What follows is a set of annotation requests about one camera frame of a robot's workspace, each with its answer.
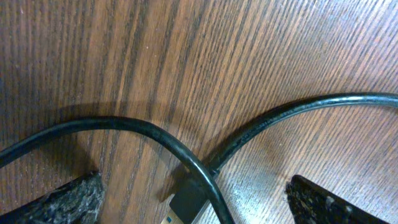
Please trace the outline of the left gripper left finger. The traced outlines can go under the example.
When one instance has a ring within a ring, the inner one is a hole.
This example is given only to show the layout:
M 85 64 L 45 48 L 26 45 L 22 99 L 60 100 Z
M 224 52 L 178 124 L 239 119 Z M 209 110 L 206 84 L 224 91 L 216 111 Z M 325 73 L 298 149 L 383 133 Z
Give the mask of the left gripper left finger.
M 1 215 L 1 223 L 98 223 L 104 196 L 101 174 L 90 172 Z

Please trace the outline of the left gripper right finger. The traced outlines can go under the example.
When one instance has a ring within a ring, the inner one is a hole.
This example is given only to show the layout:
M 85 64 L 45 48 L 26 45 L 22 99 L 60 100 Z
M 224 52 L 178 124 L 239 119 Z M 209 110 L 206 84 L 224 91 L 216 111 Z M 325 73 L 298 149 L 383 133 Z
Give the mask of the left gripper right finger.
M 295 223 L 385 222 L 301 175 L 291 178 L 285 193 Z

